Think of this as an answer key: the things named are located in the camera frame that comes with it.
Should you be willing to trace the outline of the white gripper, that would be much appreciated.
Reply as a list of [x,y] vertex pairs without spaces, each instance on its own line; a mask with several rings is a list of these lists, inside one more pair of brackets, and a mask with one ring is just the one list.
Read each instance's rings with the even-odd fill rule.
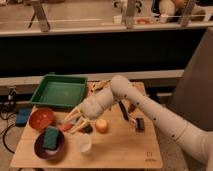
[[[79,108],[75,107],[68,115],[64,118],[64,122],[70,122],[71,120],[79,117],[82,114],[89,119],[96,119],[105,111],[105,102],[95,96],[85,98],[80,104]],[[90,121],[84,117],[80,117],[76,124],[70,129],[70,134],[75,134],[79,130],[85,128],[90,124]]]

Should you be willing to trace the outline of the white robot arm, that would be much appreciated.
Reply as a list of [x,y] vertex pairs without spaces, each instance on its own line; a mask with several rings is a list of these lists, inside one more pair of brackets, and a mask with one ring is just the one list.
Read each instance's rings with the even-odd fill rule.
[[204,131],[176,113],[161,106],[143,95],[124,76],[115,75],[110,85],[98,93],[85,98],[64,118],[70,122],[80,117],[82,124],[76,124],[71,132],[75,133],[90,120],[97,119],[117,101],[126,99],[140,109],[154,124],[184,151],[206,165],[206,171],[213,171],[213,131]]

